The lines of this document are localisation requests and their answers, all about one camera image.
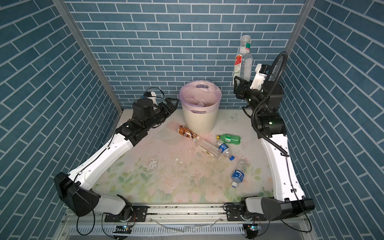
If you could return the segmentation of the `brown drink bottle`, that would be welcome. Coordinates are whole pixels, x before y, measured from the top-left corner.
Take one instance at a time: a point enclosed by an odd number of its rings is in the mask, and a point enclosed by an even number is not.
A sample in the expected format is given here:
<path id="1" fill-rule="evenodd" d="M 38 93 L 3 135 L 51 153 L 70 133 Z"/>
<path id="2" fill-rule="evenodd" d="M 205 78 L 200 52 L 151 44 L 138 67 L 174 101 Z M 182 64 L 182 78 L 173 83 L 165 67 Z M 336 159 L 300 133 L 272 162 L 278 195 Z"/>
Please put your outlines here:
<path id="1" fill-rule="evenodd" d="M 190 138 L 192 140 L 198 140 L 200 136 L 195 134 L 192 130 L 188 129 L 187 127 L 184 126 L 179 126 L 178 128 L 178 133 L 186 138 Z"/>

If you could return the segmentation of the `white bin with pink liner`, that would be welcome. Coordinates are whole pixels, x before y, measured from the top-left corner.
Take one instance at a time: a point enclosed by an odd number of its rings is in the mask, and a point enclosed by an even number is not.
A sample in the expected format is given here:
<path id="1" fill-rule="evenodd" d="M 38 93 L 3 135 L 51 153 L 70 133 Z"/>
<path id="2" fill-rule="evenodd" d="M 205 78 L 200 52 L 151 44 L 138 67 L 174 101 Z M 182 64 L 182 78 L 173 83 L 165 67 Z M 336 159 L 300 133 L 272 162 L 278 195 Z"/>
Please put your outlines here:
<path id="1" fill-rule="evenodd" d="M 195 80 L 185 84 L 178 94 L 187 128 L 198 135 L 215 127 L 222 92 L 211 81 Z"/>

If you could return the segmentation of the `clear bottle red white label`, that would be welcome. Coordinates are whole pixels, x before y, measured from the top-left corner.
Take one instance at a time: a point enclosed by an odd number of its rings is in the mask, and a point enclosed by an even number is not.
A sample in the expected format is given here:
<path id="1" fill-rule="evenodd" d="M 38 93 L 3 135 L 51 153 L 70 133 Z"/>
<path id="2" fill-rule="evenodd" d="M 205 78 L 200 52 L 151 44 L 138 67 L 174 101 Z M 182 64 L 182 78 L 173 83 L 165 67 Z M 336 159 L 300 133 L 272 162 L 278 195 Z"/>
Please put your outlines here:
<path id="1" fill-rule="evenodd" d="M 250 50 L 251 37 L 244 35 L 241 37 L 239 53 L 235 58 L 233 77 L 240 77 L 246 81 L 251 80 L 253 57 Z"/>

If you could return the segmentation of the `frosted clear tall bottle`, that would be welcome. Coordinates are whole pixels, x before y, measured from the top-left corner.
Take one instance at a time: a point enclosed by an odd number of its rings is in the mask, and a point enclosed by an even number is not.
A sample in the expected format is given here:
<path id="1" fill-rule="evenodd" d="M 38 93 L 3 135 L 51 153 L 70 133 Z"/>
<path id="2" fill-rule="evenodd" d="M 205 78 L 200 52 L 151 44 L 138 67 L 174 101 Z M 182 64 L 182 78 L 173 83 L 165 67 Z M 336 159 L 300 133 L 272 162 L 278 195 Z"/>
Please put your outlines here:
<path id="1" fill-rule="evenodd" d="M 206 140 L 202 138 L 197 138 L 195 139 L 195 143 L 197 144 L 197 147 L 208 154 L 209 156 L 218 159 L 220 157 L 220 151 L 219 149 L 215 146 L 212 145 L 211 143 L 207 142 Z"/>

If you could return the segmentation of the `water bottle blue label white cap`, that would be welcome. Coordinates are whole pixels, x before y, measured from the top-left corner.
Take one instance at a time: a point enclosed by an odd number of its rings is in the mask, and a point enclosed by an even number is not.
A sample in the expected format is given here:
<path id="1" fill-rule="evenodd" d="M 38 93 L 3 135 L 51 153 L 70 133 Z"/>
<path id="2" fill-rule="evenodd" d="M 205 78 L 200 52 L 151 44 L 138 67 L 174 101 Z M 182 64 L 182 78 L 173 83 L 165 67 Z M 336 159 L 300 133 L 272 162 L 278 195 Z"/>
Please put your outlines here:
<path id="1" fill-rule="evenodd" d="M 246 160 L 237 161 L 237 164 L 231 176 L 233 188 L 237 188 L 244 181 L 247 167 L 248 163 Z"/>

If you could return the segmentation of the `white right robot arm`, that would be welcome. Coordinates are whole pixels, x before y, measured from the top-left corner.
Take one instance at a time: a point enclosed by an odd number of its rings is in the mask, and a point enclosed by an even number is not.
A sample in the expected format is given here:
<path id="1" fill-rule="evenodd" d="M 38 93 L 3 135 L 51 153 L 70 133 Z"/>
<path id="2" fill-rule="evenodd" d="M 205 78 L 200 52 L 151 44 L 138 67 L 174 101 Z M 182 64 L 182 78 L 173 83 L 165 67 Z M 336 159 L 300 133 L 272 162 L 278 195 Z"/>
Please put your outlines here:
<path id="1" fill-rule="evenodd" d="M 253 111 L 251 124 L 261 140 L 273 177 L 273 196 L 245 197 L 240 202 L 245 219 L 261 218 L 276 221 L 306 215 L 315 209 L 314 200 L 306 197 L 296 177 L 288 148 L 287 129 L 277 110 L 284 91 L 278 81 L 266 81 L 261 89 L 252 83 L 234 78 L 236 98 L 246 100 Z"/>

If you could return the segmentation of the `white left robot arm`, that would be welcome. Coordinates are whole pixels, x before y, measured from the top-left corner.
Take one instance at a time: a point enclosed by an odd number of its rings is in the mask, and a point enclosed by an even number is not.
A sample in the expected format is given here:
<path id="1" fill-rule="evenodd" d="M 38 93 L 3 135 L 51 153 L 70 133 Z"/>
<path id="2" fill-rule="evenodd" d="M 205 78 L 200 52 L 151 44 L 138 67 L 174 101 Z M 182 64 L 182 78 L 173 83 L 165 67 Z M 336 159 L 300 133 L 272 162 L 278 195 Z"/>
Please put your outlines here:
<path id="1" fill-rule="evenodd" d="M 93 191 L 99 177 L 123 154 L 135 147 L 150 129 L 160 126 L 177 109 L 179 100 L 164 98 L 154 103 L 141 98 L 133 103 L 132 118 L 118 127 L 108 142 L 88 160 L 69 173 L 58 173 L 54 178 L 59 198 L 76 216 L 112 214 L 118 221 L 129 221 L 132 204 L 123 196 L 109 196 Z"/>

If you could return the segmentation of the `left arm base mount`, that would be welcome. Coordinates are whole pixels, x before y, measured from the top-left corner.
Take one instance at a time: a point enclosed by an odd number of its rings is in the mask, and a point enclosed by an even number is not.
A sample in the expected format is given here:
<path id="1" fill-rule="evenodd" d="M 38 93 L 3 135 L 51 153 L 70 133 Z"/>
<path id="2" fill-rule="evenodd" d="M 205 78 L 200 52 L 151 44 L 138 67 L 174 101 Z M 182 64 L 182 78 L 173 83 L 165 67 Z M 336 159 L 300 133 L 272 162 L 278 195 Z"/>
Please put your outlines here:
<path id="1" fill-rule="evenodd" d="M 147 217 L 148 206 L 125 207 L 120 214 L 107 213 L 104 221 L 106 223 L 144 222 Z"/>

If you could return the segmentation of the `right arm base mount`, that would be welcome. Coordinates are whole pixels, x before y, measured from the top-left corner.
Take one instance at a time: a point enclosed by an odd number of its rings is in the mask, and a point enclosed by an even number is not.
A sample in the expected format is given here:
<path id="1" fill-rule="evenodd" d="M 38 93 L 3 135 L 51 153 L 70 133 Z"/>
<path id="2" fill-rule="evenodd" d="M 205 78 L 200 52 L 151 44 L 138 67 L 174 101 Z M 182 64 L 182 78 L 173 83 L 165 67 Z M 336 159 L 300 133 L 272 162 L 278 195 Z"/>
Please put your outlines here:
<path id="1" fill-rule="evenodd" d="M 263 214 L 250 213 L 244 206 L 237 205 L 234 203 L 225 203 L 223 210 L 226 213 L 227 221 L 229 222 L 240 222 L 240 221 L 266 221 L 266 217 Z"/>

